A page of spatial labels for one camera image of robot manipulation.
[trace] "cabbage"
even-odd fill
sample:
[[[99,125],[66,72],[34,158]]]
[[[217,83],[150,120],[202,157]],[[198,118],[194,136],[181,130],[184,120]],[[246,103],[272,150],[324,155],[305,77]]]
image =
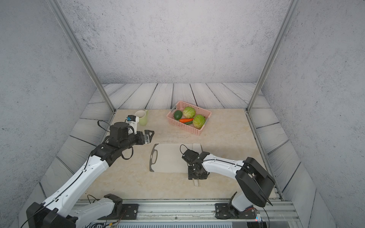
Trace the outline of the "cabbage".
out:
[[[192,107],[186,107],[182,114],[185,116],[185,118],[193,118],[195,116],[195,109]]]
[[[202,115],[196,115],[196,117],[193,119],[193,124],[198,129],[201,129],[204,123],[205,123],[205,117]]]

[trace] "concrete wall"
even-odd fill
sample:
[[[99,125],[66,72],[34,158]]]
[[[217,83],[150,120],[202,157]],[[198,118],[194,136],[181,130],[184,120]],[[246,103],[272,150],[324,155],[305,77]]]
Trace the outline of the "concrete wall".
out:
[[[339,227],[363,227],[365,1],[302,1],[263,93]]]
[[[0,15],[0,227],[8,227],[95,85],[46,1],[1,1]]]
[[[59,0],[102,83],[256,82],[290,0]]]

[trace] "avocado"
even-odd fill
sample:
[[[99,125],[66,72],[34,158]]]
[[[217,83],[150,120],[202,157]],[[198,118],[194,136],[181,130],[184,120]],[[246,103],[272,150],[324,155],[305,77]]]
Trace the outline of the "avocado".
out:
[[[179,120],[181,119],[181,117],[183,116],[183,112],[180,111],[180,110],[177,110],[175,113],[174,113],[174,118],[175,120]]]

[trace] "carrot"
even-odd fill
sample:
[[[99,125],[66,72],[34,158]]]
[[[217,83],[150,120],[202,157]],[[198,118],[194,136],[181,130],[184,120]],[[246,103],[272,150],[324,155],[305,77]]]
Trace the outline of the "carrot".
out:
[[[180,119],[179,121],[182,122],[182,123],[187,123],[187,122],[190,122],[190,121],[193,121],[194,118],[190,118],[190,119]]]

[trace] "metal pole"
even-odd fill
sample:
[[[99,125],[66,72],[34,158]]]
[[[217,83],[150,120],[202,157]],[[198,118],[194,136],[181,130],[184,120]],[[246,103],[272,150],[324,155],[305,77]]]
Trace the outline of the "metal pole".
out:
[[[63,14],[57,0],[47,0],[47,3],[49,7],[51,8],[52,12],[54,13],[54,16],[56,17],[57,21],[61,25],[62,29],[64,30],[66,36],[69,38],[73,48],[75,49],[78,57],[80,58],[81,62],[83,63],[84,67],[86,68],[87,72],[89,73],[89,76],[93,80],[94,84],[96,85],[96,88],[99,90],[101,96],[105,100],[105,102],[108,104],[111,111],[115,112],[115,107],[110,101],[107,93],[104,90],[104,87],[100,83],[98,77],[96,76],[96,73],[94,69],[92,68],[88,58],[86,57],[84,51],[81,48],[80,43],[77,41],[75,34],[71,30],[70,25],[68,24],[65,15]]]
[[[281,24],[281,27],[280,27],[280,30],[279,30],[279,33],[277,34],[276,36],[276,40],[275,40],[275,43],[271,49],[271,52],[270,52],[270,55],[266,61],[266,64],[264,66],[264,69],[262,70],[261,72],[261,75],[256,83],[256,87],[253,91],[253,94],[252,94],[252,97],[251,97],[251,100],[249,102],[249,105],[247,107],[247,112],[249,113],[255,103],[255,100],[265,82],[265,79],[266,77],[268,76],[268,73],[269,73],[269,70],[275,60],[275,57],[279,51],[279,48],[280,48],[280,45],[281,45],[281,42],[283,41],[287,31],[288,31],[288,28],[290,26],[290,23],[291,21],[293,20],[293,17],[295,16],[295,13],[298,9],[298,6],[299,6],[299,3],[300,3],[301,0],[292,0],[292,2],[290,3],[290,6],[289,6],[289,9],[287,11],[287,14],[285,15],[285,18],[284,18],[284,21],[283,23]]]
[[[246,112],[246,116],[247,116],[247,120],[250,124],[250,127],[251,127],[251,130],[252,130],[252,134],[253,134],[253,137],[255,138],[255,141],[256,141],[256,144],[257,144],[257,148],[258,150],[260,151],[260,154],[261,154],[261,157],[262,157],[262,161],[264,162],[265,164],[265,167],[266,167],[266,170],[268,171],[268,173],[274,178],[275,180],[275,186],[276,186],[276,189],[278,190],[278,193],[279,193],[279,196],[280,196],[280,199],[282,200],[285,200],[284,199],[284,196],[282,194],[282,189],[280,188],[280,185],[276,179],[276,176],[275,176],[275,172],[274,172],[274,169],[272,168],[271,166],[271,163],[269,161],[269,157],[268,157],[268,154],[265,152],[265,149],[264,149],[264,146],[261,142],[261,139],[258,135],[258,132],[257,132],[257,128],[255,126],[255,123],[253,122],[252,120],[252,117],[251,115]]]

